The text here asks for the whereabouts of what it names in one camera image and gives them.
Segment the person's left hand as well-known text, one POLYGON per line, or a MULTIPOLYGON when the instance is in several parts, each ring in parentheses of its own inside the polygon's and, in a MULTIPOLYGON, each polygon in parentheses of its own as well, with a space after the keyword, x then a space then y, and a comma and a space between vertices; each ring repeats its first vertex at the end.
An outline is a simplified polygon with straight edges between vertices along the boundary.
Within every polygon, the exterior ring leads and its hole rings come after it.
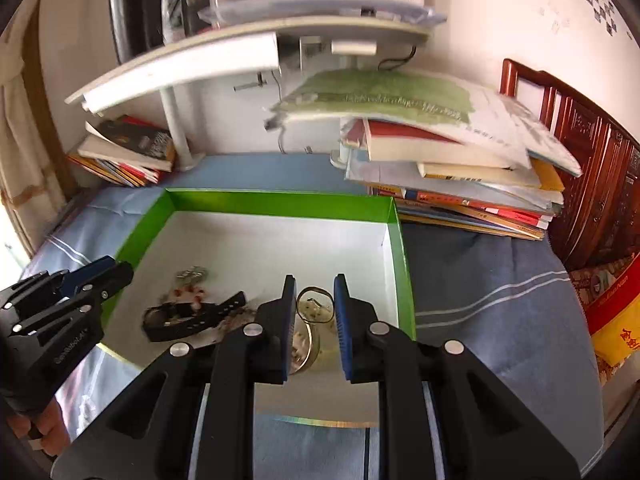
POLYGON ((40 433, 40 448, 51 457, 59 456, 70 446, 70 435, 64 424, 60 404, 55 398, 41 413, 32 417, 9 411, 6 422, 18 438, 27 436, 32 428, 36 428, 40 433))

